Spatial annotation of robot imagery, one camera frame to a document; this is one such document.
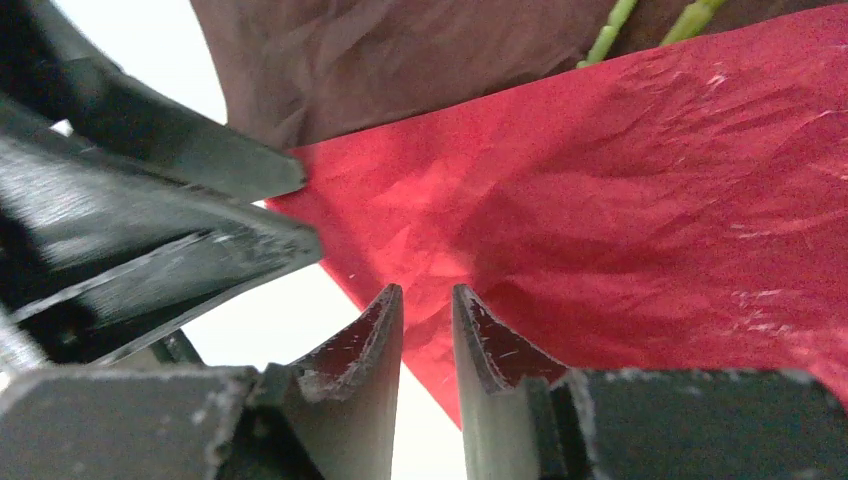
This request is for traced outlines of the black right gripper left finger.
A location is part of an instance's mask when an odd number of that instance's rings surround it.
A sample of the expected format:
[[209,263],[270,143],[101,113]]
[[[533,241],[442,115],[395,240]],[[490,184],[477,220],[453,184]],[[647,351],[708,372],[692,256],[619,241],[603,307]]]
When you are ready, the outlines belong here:
[[251,409],[309,479],[391,476],[403,292],[390,284],[350,325],[288,365],[269,365]]

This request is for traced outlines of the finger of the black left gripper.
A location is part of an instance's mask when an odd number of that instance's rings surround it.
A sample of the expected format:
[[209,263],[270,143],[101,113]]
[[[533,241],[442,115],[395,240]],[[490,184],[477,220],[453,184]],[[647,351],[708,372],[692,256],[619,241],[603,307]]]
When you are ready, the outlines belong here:
[[1,103],[1,361],[105,364],[318,261],[307,225]]
[[50,1],[2,2],[1,91],[111,152],[241,200],[306,184],[299,160],[126,74]]

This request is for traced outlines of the blue flower stem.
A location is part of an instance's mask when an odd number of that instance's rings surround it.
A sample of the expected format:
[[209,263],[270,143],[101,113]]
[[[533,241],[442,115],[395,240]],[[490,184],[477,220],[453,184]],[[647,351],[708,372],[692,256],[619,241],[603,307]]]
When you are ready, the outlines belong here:
[[627,22],[637,4],[638,0],[616,1],[585,58],[575,65],[577,69],[595,65],[606,58],[621,28]]

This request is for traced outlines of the peach rose stem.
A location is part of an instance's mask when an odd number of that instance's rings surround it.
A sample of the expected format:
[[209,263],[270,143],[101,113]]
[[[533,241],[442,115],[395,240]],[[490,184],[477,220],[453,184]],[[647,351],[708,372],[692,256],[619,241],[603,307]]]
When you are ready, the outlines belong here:
[[699,35],[725,2],[726,0],[696,0],[687,5],[660,42],[660,46]]

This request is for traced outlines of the red wrapping paper sheet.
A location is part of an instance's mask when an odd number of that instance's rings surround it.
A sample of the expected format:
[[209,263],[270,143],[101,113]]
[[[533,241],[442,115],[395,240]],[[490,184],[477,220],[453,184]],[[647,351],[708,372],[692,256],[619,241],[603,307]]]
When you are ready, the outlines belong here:
[[598,369],[794,367],[847,396],[847,5],[196,1],[229,125],[301,159],[358,306],[457,417],[450,293]]

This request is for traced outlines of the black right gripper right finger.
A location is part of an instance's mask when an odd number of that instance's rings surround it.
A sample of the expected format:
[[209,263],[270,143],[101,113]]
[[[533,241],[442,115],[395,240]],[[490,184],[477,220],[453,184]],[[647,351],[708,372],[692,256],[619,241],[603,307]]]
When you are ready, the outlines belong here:
[[467,285],[452,293],[467,475],[580,479],[583,441],[565,366],[501,321]]

